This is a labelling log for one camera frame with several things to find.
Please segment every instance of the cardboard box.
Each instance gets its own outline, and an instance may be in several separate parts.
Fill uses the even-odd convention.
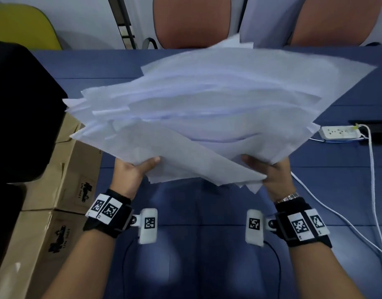
[[[25,183],[23,211],[59,209],[85,214],[95,196],[102,151],[69,137],[81,124],[66,115],[43,175]]]
[[[0,267],[0,299],[39,299],[82,234],[86,217],[21,211]]]

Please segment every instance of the person's left hand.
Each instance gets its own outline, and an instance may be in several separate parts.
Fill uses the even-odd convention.
[[[112,177],[111,186],[109,188],[133,200],[144,174],[155,168],[160,161],[161,158],[156,156],[144,161],[138,166],[134,166],[117,158],[115,160],[114,176]]]

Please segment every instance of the forearm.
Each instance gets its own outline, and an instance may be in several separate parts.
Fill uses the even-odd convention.
[[[42,299],[101,299],[114,247],[112,237],[84,232]]]
[[[289,252],[302,299],[364,299],[328,246],[316,242]]]

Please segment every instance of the stack of paper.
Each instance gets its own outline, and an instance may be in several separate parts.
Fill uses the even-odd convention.
[[[318,115],[374,69],[222,45],[158,60],[137,80],[66,100],[85,125],[72,138],[133,164],[161,156],[147,174],[152,183],[200,176],[257,192],[265,176],[240,155],[270,163],[288,156],[318,131]]]

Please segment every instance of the white power strip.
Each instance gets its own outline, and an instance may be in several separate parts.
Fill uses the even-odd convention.
[[[353,140],[361,137],[355,126],[324,126],[318,131],[324,140]]]

